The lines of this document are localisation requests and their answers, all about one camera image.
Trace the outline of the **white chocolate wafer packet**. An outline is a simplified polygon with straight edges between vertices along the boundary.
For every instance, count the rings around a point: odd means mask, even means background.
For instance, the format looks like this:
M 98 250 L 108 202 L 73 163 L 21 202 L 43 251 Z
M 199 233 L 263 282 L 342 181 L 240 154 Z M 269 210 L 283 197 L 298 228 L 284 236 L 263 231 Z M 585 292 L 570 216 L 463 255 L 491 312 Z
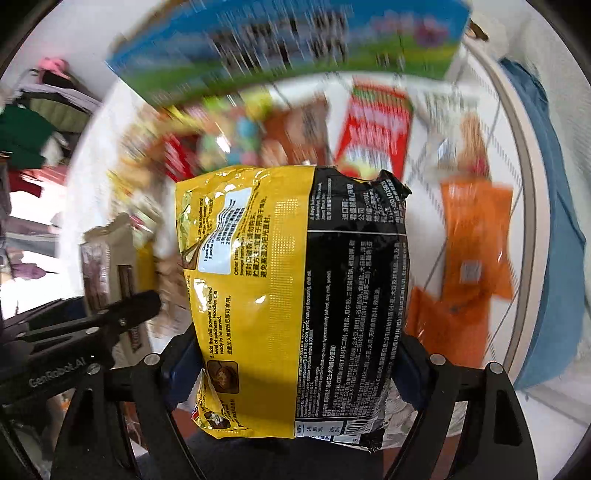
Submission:
M 88 312 L 157 288 L 153 244 L 140 243 L 142 238 L 126 213 L 84 234 L 80 259 Z

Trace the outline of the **orange snack packet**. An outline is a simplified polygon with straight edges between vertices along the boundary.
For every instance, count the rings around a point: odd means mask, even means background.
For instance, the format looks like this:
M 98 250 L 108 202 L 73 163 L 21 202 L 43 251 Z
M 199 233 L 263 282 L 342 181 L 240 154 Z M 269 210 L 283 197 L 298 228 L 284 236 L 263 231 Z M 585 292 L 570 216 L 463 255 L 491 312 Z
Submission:
M 465 304 L 514 289 L 508 255 L 513 189 L 483 179 L 441 184 L 446 222 L 442 299 Z
M 489 333 L 490 303 L 488 295 L 463 305 L 434 300 L 414 287 L 405 332 L 417 338 L 429 354 L 441 354 L 457 366 L 480 368 Z

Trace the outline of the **red long snack packet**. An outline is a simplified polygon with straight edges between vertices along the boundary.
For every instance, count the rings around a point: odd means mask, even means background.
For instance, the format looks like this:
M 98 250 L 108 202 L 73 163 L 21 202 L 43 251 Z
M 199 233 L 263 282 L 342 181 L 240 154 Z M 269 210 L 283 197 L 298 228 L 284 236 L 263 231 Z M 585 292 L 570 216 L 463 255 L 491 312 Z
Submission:
M 356 79 L 335 150 L 335 168 L 360 180 L 374 180 L 383 170 L 401 179 L 413 117 L 405 91 Z

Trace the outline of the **red triangular snack packet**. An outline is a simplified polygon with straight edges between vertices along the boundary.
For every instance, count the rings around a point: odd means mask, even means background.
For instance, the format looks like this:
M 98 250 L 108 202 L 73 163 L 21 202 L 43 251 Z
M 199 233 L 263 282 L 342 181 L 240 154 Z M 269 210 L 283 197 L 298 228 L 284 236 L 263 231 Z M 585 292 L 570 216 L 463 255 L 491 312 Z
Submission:
M 179 136 L 168 134 L 164 137 L 164 172 L 175 183 L 197 175 L 198 135 Z

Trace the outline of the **white diamond pattern quilt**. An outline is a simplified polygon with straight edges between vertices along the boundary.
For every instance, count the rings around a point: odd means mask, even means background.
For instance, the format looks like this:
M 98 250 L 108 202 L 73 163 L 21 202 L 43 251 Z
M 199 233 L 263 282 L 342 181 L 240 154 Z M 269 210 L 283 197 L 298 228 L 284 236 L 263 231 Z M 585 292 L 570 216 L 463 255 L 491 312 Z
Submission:
M 485 357 L 517 378 L 537 320 L 549 243 L 544 164 L 525 107 L 503 68 L 470 40 L 445 81 L 406 77 L 398 85 L 415 106 L 404 180 L 412 190 L 409 230 L 417 286 L 433 296 L 443 288 L 442 182 L 472 174 L 512 190 L 506 250 L 512 295 L 491 301 Z M 107 174 L 116 164 L 121 136 L 144 108 L 138 94 L 114 82 L 75 151 L 59 243 L 59 287 L 67 296 L 83 291 L 82 237 L 110 219 Z

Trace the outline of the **colourful candy ball bag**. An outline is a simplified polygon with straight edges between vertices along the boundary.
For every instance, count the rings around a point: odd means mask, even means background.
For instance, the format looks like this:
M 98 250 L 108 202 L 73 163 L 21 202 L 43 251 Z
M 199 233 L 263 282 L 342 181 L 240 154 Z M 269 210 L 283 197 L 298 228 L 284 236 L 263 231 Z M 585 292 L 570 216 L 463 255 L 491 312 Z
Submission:
M 263 121 L 273 109 L 266 89 L 208 97 L 200 104 L 202 127 L 197 145 L 201 172 L 226 166 L 256 166 L 263 142 Z

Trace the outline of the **white oat cookie packet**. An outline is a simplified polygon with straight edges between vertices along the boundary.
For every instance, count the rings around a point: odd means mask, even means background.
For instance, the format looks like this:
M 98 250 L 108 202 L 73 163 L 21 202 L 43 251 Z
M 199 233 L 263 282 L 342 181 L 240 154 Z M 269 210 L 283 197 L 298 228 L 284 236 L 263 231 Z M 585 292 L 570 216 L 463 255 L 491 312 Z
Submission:
M 428 125 L 426 177 L 433 181 L 453 177 L 489 179 L 478 97 L 459 90 L 427 91 L 418 96 L 418 101 Z

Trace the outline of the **brown biscuit packet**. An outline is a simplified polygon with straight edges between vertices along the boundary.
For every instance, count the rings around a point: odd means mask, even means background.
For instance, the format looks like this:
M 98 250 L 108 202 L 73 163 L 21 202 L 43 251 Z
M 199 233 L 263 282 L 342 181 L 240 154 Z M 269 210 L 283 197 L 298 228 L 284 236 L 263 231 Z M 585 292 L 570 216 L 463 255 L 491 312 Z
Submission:
M 259 165 L 276 166 L 329 164 L 327 120 L 329 102 L 317 95 L 293 107 L 274 109 L 263 122 Z

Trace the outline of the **yellow pastry snack packet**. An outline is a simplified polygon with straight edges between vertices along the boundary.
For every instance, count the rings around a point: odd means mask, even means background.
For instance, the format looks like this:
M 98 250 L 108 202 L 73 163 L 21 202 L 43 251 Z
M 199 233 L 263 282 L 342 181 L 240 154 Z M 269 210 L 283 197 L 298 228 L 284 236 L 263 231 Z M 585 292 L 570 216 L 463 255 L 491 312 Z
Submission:
M 173 134 L 191 133 L 190 125 L 167 109 L 145 104 L 137 110 L 119 140 L 117 160 L 107 173 L 112 217 L 129 211 L 134 201 L 144 197 L 155 207 L 162 205 L 166 177 L 164 141 Z

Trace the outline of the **cardboard milk carton box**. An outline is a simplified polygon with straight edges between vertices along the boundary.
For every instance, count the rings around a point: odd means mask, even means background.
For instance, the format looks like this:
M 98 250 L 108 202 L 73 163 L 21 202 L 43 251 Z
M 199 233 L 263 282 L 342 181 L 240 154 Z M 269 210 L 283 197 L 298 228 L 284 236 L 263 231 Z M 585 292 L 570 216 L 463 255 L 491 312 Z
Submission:
M 156 107 L 335 71 L 441 79 L 470 16 L 466 1 L 186 1 L 107 65 Z

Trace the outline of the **blue bed sheet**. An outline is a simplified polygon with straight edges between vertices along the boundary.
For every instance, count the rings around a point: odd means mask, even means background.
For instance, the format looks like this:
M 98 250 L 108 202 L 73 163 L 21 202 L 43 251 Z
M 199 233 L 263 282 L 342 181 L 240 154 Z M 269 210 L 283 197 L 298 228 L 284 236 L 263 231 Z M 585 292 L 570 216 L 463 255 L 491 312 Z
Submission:
M 541 82 L 521 64 L 500 61 L 522 100 L 544 162 L 550 217 L 548 259 L 537 323 L 515 382 L 527 389 L 561 375 L 574 360 L 583 332 L 586 238 L 580 229 L 561 145 Z

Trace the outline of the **clothes rack with clothes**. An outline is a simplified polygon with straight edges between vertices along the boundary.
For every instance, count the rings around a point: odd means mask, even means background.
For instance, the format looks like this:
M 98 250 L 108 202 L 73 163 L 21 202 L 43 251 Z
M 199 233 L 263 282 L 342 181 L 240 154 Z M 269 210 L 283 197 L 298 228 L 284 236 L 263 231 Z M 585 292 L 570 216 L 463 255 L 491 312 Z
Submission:
M 40 197 L 63 185 L 77 144 L 100 101 L 69 71 L 69 80 L 26 70 L 1 92 L 1 201 L 13 192 Z

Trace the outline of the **yellow black noodle packet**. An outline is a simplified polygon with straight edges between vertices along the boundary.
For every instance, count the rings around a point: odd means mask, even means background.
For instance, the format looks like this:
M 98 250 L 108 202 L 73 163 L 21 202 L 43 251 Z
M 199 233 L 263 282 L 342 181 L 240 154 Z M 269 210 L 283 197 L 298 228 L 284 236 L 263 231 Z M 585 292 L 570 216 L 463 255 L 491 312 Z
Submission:
M 317 166 L 177 184 L 201 430 L 370 447 L 388 424 L 406 316 L 408 196 L 390 172 L 362 181 Z

